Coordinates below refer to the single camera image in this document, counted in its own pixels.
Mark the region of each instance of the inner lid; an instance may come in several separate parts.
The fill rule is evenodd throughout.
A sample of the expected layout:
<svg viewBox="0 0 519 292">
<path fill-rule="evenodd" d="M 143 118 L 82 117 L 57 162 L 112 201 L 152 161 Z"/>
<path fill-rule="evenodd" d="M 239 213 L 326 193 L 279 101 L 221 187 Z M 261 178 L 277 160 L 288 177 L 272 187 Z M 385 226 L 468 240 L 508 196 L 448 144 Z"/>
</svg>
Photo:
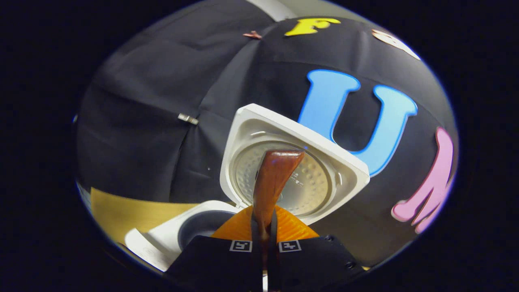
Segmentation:
<svg viewBox="0 0 519 292">
<path fill-rule="evenodd" d="M 211 236 L 235 213 L 223 210 L 211 210 L 196 213 L 184 221 L 179 229 L 179 246 L 181 250 L 197 235 Z"/>
<path fill-rule="evenodd" d="M 253 144 L 241 151 L 231 166 L 233 188 L 247 205 L 252 205 L 256 174 L 266 151 L 301 150 L 279 141 Z M 277 205 L 296 216 L 318 210 L 330 197 L 331 180 L 322 163 L 306 151 L 303 161 L 281 191 Z"/>
</svg>

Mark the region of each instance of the blue letter u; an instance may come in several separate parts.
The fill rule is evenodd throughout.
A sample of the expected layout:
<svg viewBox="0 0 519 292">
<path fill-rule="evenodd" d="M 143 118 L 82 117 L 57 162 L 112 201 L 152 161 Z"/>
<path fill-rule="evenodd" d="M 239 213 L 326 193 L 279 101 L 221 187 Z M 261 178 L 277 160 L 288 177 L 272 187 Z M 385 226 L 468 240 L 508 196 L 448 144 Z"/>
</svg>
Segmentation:
<svg viewBox="0 0 519 292">
<path fill-rule="evenodd" d="M 335 123 L 348 93 L 358 90 L 360 82 L 351 75 L 331 70 L 312 70 L 308 79 L 311 86 L 298 122 L 335 142 Z M 371 177 L 389 163 L 402 138 L 407 118 L 418 113 L 416 103 L 394 88 L 377 85 L 373 92 L 382 103 L 377 125 L 367 146 L 352 152 L 368 166 Z"/>
</svg>

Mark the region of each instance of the black fabric backdrop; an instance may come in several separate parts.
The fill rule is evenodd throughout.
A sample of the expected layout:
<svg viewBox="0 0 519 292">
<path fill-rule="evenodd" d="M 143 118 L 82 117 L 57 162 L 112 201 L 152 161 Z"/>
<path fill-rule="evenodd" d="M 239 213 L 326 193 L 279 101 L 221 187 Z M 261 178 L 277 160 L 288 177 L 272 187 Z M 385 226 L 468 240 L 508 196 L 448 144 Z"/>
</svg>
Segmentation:
<svg viewBox="0 0 519 292">
<path fill-rule="evenodd" d="M 373 267 L 416 238 L 414 226 L 391 217 L 396 202 L 422 184 L 435 159 L 434 133 L 458 133 L 442 86 L 402 50 L 371 36 L 384 30 L 350 19 L 317 34 L 284 37 L 297 19 L 273 23 L 240 0 L 200 2 L 166 17 L 105 61 L 81 103 L 77 121 L 79 178 L 140 200 L 175 203 L 228 201 L 220 165 L 236 110 L 256 103 L 294 121 L 305 101 L 311 70 L 355 76 L 334 130 L 348 150 L 367 145 L 380 112 L 377 84 L 411 96 L 409 118 L 391 162 L 347 204 L 311 227 L 337 236 L 362 265 Z M 261 41 L 243 32 L 258 30 Z M 198 118 L 195 127 L 178 113 Z"/>
<path fill-rule="evenodd" d="M 74 185 L 70 122 L 98 66 L 136 32 L 187 2 L 18 2 L 3 9 L 6 104 L 3 291 L 157 290 L 103 252 Z M 509 9 L 486 3 L 349 3 L 412 44 L 451 96 L 462 148 L 442 215 L 404 253 L 348 289 L 512 290 Z M 453 229 L 450 222 L 462 222 Z"/>
</svg>

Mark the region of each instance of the letter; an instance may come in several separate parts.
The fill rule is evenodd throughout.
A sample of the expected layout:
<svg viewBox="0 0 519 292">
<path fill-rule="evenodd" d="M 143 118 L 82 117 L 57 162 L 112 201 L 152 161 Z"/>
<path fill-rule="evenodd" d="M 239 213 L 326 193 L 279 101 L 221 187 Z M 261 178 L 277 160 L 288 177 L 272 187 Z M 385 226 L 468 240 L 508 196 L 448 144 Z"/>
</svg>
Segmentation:
<svg viewBox="0 0 519 292">
<path fill-rule="evenodd" d="M 308 79 L 311 86 L 298 123 L 335 143 L 333 130 L 337 119 L 348 94 L 358 90 L 360 82 L 353 76 L 331 70 L 310 71 Z M 367 146 L 352 152 L 366 163 L 371 177 L 389 163 L 402 138 L 407 118 L 418 113 L 416 103 L 394 88 L 377 85 L 373 91 L 382 103 L 377 125 Z"/>
<path fill-rule="evenodd" d="M 383 41 L 384 43 L 391 45 L 395 48 L 401 49 L 402 51 L 416 58 L 417 60 L 420 60 L 419 56 L 417 56 L 413 51 L 411 51 L 411 49 L 408 46 L 406 46 L 406 44 L 404 44 L 401 40 L 397 39 L 396 37 L 378 30 L 372 30 L 372 34 L 374 37 Z"/>
<path fill-rule="evenodd" d="M 351 152 L 367 164 L 371 177 L 388 165 L 400 143 L 407 118 L 418 113 L 416 103 L 394 88 L 377 85 L 373 92 L 382 103 L 377 125 L 367 146 L 361 151 Z"/>
<path fill-rule="evenodd" d="M 413 220 L 412 225 L 420 222 L 415 228 L 416 233 L 425 230 L 436 217 L 443 206 L 452 187 L 452 180 L 447 182 L 453 160 L 453 143 L 443 128 L 436 130 L 436 142 L 438 151 L 436 159 L 418 190 L 407 201 L 398 202 L 391 210 L 391 215 L 400 222 L 409 221 L 414 217 L 418 206 L 426 199 L 422 210 Z"/>
<path fill-rule="evenodd" d="M 291 31 L 285 33 L 286 36 L 317 33 L 314 28 L 325 29 L 330 26 L 330 23 L 340 23 L 333 18 L 305 18 L 297 22 L 298 24 Z"/>
<path fill-rule="evenodd" d="M 348 93 L 359 90 L 360 82 L 351 75 L 330 70 L 312 70 L 307 77 L 310 90 L 297 122 L 335 142 L 335 123 Z"/>
</svg>

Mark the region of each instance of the metal inner lid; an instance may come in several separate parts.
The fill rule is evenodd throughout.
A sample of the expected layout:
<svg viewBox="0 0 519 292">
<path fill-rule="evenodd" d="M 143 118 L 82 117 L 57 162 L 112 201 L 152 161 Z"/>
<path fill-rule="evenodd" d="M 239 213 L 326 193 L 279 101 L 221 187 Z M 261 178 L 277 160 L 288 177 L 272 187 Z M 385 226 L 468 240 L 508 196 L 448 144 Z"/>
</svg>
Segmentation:
<svg viewBox="0 0 519 292">
<path fill-rule="evenodd" d="M 242 200 L 252 205 L 256 173 L 269 150 L 299 150 L 282 142 L 263 142 L 247 147 L 238 154 L 231 173 L 233 187 Z M 328 199 L 331 181 L 322 163 L 308 151 L 292 173 L 277 204 L 292 214 L 307 215 L 319 209 Z"/>
</svg>

